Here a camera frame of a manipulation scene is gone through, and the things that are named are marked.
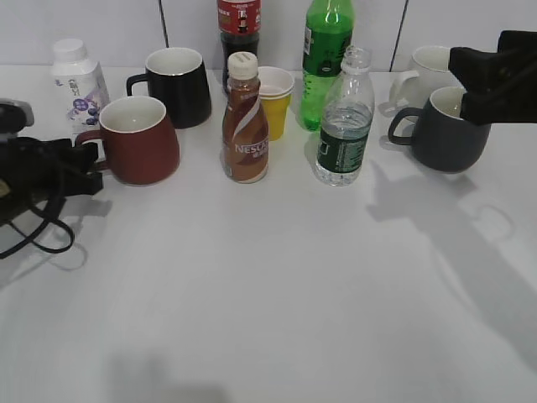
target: bottle label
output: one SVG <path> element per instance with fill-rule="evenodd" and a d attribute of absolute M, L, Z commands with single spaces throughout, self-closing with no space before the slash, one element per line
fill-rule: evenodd
<path fill-rule="evenodd" d="M 228 34 L 255 34 L 261 28 L 261 0 L 218 0 L 218 23 Z"/>
<path fill-rule="evenodd" d="M 351 41 L 352 31 L 325 34 L 306 27 L 304 70 L 319 77 L 337 76 L 341 72 L 341 62 Z"/>
<path fill-rule="evenodd" d="M 368 135 L 353 140 L 337 139 L 321 129 L 321 144 L 317 160 L 330 172 L 350 174 L 362 166 L 367 142 Z"/>
<path fill-rule="evenodd" d="M 239 182 L 263 176 L 269 162 L 269 124 L 259 97 L 232 89 L 223 122 L 224 170 Z"/>
<path fill-rule="evenodd" d="M 98 127 L 99 114 L 110 102 L 101 67 L 81 76 L 57 76 L 56 88 L 65 103 L 65 115 L 79 134 Z"/>

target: white cup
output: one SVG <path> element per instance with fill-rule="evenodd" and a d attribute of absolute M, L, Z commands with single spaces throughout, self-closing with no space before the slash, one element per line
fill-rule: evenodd
<path fill-rule="evenodd" d="M 444 86 L 461 86 L 449 71 L 450 48 L 423 46 L 412 55 L 410 68 L 395 79 L 389 93 L 393 105 L 423 107 L 434 91 Z"/>
<path fill-rule="evenodd" d="M 261 98 L 285 98 L 295 88 L 295 78 L 288 71 L 278 67 L 259 67 L 259 80 Z"/>

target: green label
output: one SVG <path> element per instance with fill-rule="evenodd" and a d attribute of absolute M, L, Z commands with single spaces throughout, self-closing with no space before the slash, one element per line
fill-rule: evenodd
<path fill-rule="evenodd" d="M 352 31 L 342 34 L 324 34 L 306 27 L 304 70 L 320 77 L 337 76 L 341 72 L 341 62 L 351 40 Z"/>
<path fill-rule="evenodd" d="M 362 166 L 367 142 L 368 136 L 354 140 L 337 139 L 321 129 L 317 160 L 330 172 L 350 174 Z"/>

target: clear bottle neck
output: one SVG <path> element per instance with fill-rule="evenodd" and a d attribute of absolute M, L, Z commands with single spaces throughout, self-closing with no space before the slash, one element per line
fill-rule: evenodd
<path fill-rule="evenodd" d="M 369 77 L 369 69 L 364 69 L 364 70 L 341 69 L 341 73 L 344 76 L 348 76 L 348 77 L 356 77 L 356 78 Z"/>
<path fill-rule="evenodd" d="M 326 4 L 326 9 L 330 11 L 341 11 L 341 8 L 349 8 L 352 6 L 351 0 L 323 0 Z"/>
<path fill-rule="evenodd" d="M 345 51 L 341 69 L 352 76 L 362 76 L 369 73 L 372 54 L 369 50 L 350 45 Z"/>
<path fill-rule="evenodd" d="M 250 80 L 238 80 L 236 78 L 229 77 L 227 84 L 232 90 L 247 90 L 247 89 L 254 90 L 258 88 L 260 83 L 259 83 L 259 78 L 255 76 L 254 78 Z"/>

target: tile grout line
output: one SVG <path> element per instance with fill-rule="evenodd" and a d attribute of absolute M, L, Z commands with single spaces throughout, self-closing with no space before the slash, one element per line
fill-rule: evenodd
<path fill-rule="evenodd" d="M 162 33 L 164 35 L 164 42 L 166 47 L 169 48 L 168 28 L 166 27 L 166 18 L 164 17 L 164 7 L 162 6 L 162 0 L 159 0 L 159 12 L 160 22 L 162 23 Z"/>
<path fill-rule="evenodd" d="M 401 40 L 401 34 L 403 33 L 404 20 L 406 19 L 406 12 L 409 9 L 409 0 L 404 1 L 403 15 L 401 16 L 401 24 L 399 25 L 399 32 L 397 33 L 397 39 L 395 40 L 394 54 L 392 55 L 392 62 L 389 65 L 389 71 L 391 72 L 394 69 L 395 56 L 397 55 L 397 50 L 399 49 L 399 42 Z"/>

